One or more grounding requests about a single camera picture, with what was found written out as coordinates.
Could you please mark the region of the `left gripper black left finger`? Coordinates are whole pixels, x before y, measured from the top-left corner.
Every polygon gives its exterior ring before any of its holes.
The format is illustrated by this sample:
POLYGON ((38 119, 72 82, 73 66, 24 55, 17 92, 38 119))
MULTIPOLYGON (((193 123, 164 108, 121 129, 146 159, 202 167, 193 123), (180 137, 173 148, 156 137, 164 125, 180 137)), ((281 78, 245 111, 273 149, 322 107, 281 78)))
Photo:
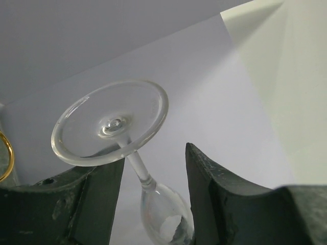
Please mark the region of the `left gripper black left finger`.
POLYGON ((124 160, 1 188, 1 244, 109 244, 124 160))

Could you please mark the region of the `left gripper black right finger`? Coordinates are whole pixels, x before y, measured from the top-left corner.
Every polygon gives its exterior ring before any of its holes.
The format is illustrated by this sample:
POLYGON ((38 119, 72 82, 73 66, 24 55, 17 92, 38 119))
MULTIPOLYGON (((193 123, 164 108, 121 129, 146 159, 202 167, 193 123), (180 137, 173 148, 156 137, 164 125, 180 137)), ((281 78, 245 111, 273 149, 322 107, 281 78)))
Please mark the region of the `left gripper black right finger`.
POLYGON ((269 189, 185 147, 196 244, 326 244, 326 186, 269 189))

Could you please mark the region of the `clear wine glass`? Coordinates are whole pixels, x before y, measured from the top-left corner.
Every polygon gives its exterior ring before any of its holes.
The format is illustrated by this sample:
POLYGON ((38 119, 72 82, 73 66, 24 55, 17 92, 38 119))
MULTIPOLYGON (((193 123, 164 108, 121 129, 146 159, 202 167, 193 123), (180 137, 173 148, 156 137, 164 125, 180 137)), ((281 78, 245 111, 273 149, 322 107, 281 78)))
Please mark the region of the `clear wine glass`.
POLYGON ((77 100, 60 116, 51 147, 73 166, 128 159, 141 183, 141 218, 154 244, 193 244, 190 206, 148 172, 138 150, 160 130, 169 109, 166 91, 145 80, 112 82, 77 100))

